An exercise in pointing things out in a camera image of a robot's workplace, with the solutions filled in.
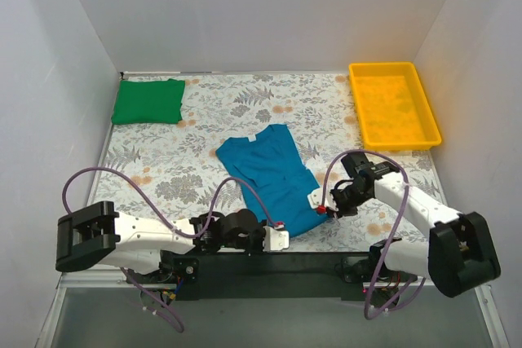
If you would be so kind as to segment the blue t shirt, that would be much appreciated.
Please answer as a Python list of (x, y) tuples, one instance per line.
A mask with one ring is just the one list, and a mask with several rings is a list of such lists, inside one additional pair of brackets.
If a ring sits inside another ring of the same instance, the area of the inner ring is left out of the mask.
[(321, 225), (307, 196), (318, 189), (316, 178), (302, 162), (288, 127), (272, 124), (249, 137), (229, 138), (216, 156), (228, 174), (248, 183), (241, 191), (247, 209), (257, 218), (283, 222), (290, 236), (300, 236)]

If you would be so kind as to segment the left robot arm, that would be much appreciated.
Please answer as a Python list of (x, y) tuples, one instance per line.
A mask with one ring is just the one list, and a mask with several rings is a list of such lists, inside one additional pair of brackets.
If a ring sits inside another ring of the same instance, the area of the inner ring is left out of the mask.
[(69, 273), (103, 264), (163, 283), (174, 271), (164, 252), (199, 256), (221, 249), (263, 251), (269, 230), (248, 209), (181, 219), (169, 228), (156, 219), (118, 212), (112, 201), (101, 201), (58, 220), (55, 269)]

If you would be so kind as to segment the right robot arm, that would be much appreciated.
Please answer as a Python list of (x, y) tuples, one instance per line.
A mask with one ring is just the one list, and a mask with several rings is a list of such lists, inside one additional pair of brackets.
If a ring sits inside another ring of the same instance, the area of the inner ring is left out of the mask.
[(370, 274), (377, 280), (398, 271), (431, 280), (446, 297), (456, 297), (501, 275), (501, 266), (486, 219), (443, 205), (410, 184), (403, 169), (388, 158), (369, 161), (362, 150), (342, 154), (338, 161), (349, 179), (323, 192), (320, 205), (336, 217), (356, 213), (368, 200), (393, 208), (425, 238), (425, 244), (385, 240), (370, 248)]

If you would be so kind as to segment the yellow plastic tray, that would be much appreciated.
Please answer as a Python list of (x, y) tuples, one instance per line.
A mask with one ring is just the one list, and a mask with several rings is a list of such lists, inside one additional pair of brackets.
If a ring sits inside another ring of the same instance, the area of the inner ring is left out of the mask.
[(413, 63), (352, 63), (348, 71), (366, 149), (423, 151), (441, 144), (436, 119)]

